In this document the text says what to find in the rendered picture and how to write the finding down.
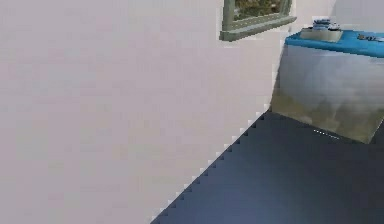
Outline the blue topped grey counter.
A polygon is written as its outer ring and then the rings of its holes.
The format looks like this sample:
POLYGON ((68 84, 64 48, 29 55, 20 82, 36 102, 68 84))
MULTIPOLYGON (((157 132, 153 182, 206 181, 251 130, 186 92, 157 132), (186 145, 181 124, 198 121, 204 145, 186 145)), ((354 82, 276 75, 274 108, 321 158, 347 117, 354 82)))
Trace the blue topped grey counter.
POLYGON ((384 122, 384 42, 358 40, 344 30, 338 42, 285 39, 270 109, 362 143, 384 122))

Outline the green framed window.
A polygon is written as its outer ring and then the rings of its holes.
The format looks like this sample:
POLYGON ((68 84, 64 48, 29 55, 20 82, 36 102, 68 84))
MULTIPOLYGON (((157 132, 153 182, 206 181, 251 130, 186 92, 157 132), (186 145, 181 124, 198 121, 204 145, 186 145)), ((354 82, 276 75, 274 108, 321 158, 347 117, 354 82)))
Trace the green framed window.
POLYGON ((296 20, 292 0, 224 0, 221 41, 233 42, 296 20))

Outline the silver sink faucet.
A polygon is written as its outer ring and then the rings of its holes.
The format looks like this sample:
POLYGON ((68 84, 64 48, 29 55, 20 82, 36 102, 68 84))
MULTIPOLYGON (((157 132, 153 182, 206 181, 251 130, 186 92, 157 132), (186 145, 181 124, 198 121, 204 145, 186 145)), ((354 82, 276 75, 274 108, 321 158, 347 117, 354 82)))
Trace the silver sink faucet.
POLYGON ((340 25, 330 19, 317 19, 313 21, 312 28, 315 30, 337 31, 340 29, 340 25))

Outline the small grey utensil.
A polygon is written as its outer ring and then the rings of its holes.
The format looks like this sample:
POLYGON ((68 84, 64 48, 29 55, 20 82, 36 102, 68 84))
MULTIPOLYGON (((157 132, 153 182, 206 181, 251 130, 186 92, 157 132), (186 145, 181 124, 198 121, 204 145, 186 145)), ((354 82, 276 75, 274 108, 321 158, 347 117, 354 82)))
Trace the small grey utensil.
POLYGON ((379 36, 367 36, 363 34, 358 34, 358 40, 367 40, 367 41, 376 41, 376 42, 384 42, 384 37, 379 36))

